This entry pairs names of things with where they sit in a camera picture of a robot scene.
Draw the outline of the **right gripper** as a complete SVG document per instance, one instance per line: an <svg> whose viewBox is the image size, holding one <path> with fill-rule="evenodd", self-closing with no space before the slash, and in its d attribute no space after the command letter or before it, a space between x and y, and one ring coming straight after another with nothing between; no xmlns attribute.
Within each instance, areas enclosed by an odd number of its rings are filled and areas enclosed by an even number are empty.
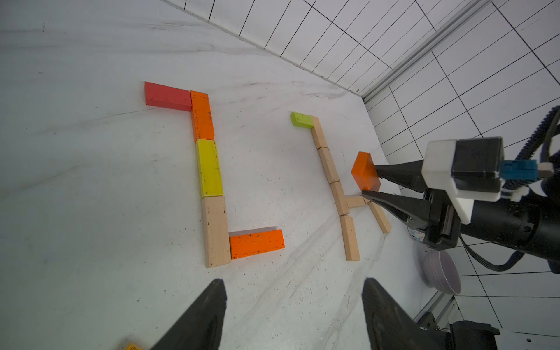
<svg viewBox="0 0 560 350"><path fill-rule="evenodd" d="M379 178L415 192L425 192L421 174L423 160L375 166ZM365 199L389 211L410 229L424 230L423 243L434 250L455 248L460 236L461 220L444 190L428 190L423 199L363 190Z"/></svg>

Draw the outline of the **long orange block bottom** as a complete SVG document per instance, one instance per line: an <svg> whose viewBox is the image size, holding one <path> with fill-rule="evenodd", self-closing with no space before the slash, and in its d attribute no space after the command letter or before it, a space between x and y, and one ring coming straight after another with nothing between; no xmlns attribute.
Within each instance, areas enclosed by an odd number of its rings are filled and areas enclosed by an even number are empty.
<svg viewBox="0 0 560 350"><path fill-rule="evenodd" d="M361 190L379 192L381 181L370 153L358 152L351 175Z"/></svg>

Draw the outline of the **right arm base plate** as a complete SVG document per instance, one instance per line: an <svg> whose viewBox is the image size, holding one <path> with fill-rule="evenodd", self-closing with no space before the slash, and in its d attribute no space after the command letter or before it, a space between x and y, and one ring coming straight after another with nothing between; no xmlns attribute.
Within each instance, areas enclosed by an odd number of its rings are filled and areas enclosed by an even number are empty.
<svg viewBox="0 0 560 350"><path fill-rule="evenodd" d="M497 349L496 337L500 330L490 324L459 321L450 325L449 331L421 328L434 343L429 349Z"/></svg>

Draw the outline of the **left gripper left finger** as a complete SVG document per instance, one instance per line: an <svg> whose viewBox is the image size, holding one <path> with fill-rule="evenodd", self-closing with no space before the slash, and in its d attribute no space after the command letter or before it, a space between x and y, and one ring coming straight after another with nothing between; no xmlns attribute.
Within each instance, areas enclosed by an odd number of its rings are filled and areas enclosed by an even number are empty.
<svg viewBox="0 0 560 350"><path fill-rule="evenodd" d="M226 308L225 283L214 279L152 349L218 349Z"/></svg>

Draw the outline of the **red wooden block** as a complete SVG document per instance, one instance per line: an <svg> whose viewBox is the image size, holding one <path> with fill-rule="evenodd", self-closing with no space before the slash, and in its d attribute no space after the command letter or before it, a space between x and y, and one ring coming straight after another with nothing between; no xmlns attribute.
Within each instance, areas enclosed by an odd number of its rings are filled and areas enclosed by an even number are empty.
<svg viewBox="0 0 560 350"><path fill-rule="evenodd" d="M189 90L145 82L144 95L147 106L175 109L185 112L192 111L193 104Z"/></svg>

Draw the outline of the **natural block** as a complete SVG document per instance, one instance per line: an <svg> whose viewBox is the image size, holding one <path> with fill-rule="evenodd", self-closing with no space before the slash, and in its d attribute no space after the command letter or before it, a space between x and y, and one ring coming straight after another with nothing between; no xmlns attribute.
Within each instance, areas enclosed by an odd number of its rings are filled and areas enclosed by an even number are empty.
<svg viewBox="0 0 560 350"><path fill-rule="evenodd" d="M349 206L347 204L342 184L340 182L333 182L330 184L330 188L332 190L332 196L335 201L338 215L344 216L349 214Z"/></svg>
<svg viewBox="0 0 560 350"><path fill-rule="evenodd" d="M328 147L321 147L318 149L319 157L322 161L322 166L325 172L325 176L329 184L334 182L339 182L340 177L338 176L337 169L335 167L332 154Z"/></svg>
<svg viewBox="0 0 560 350"><path fill-rule="evenodd" d="M364 207L367 201L361 195L350 195L346 197L346 204L350 209Z"/></svg>
<svg viewBox="0 0 560 350"><path fill-rule="evenodd" d="M231 262L231 252L225 198L205 197L202 205L206 267L227 265Z"/></svg>

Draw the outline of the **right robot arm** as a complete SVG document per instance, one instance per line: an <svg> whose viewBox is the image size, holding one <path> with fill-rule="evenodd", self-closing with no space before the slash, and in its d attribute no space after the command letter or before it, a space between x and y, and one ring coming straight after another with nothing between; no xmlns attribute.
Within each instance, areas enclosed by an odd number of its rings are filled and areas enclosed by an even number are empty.
<svg viewBox="0 0 560 350"><path fill-rule="evenodd" d="M465 236L512 250L501 265L475 255L492 271L513 268L525 255L559 272L559 135L554 107L513 160L500 137L448 139L428 144L422 160L376 166L355 180L366 200L389 211L434 250L454 248Z"/></svg>

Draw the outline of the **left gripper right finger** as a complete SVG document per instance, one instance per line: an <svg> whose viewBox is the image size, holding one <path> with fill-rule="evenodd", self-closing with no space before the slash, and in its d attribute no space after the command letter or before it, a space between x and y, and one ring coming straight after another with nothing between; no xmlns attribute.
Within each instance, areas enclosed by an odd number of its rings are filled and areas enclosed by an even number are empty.
<svg viewBox="0 0 560 350"><path fill-rule="evenodd" d="M372 349L450 349L451 335L423 330L374 278L362 292L366 328Z"/></svg>

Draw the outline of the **yellow-green block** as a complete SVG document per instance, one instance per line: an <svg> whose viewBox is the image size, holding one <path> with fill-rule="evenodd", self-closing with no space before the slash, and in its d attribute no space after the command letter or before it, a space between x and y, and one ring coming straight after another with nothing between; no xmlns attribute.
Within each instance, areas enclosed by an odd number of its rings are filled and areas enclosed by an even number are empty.
<svg viewBox="0 0 560 350"><path fill-rule="evenodd" d="M195 145L201 197L223 196L223 182L216 142L214 140L198 139Z"/></svg>

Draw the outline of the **orange block diagonal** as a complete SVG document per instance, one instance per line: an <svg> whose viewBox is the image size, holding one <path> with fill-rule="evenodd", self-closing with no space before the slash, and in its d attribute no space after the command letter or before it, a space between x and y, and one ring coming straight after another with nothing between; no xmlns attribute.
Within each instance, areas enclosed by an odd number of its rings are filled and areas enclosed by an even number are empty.
<svg viewBox="0 0 560 350"><path fill-rule="evenodd" d="M209 96L194 90L191 90L190 96L192 101L192 128L195 141L199 139L214 141L214 126Z"/></svg>

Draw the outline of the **natural block diagonal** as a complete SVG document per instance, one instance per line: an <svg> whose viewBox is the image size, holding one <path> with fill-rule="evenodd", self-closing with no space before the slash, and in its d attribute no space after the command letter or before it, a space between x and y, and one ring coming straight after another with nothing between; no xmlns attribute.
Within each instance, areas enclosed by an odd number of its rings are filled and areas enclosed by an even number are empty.
<svg viewBox="0 0 560 350"><path fill-rule="evenodd" d="M322 125L321 122L319 120L319 118L312 116L312 121L314 126L311 129L311 134L313 136L314 139L314 143L317 149L320 148L328 148L328 143L324 134L324 131L322 129Z"/></svg>
<svg viewBox="0 0 560 350"><path fill-rule="evenodd" d="M354 220L349 215L340 216L340 220L346 260L360 261L360 251L354 226Z"/></svg>
<svg viewBox="0 0 560 350"><path fill-rule="evenodd" d="M376 218L377 223L382 231L382 233L387 234L392 230L392 226L384 213L384 210L378 204L375 204L373 201L369 201L367 203L370 210L372 211L374 217Z"/></svg>

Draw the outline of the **lime green block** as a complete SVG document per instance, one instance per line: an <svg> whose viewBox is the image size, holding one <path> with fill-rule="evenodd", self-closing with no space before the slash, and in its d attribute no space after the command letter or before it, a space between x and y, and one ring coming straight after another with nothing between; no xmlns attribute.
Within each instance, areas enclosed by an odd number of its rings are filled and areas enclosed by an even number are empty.
<svg viewBox="0 0 560 350"><path fill-rule="evenodd" d="M305 115L299 112L292 112L290 115L290 119L295 127L306 129L312 129L314 127L314 120L310 115Z"/></svg>

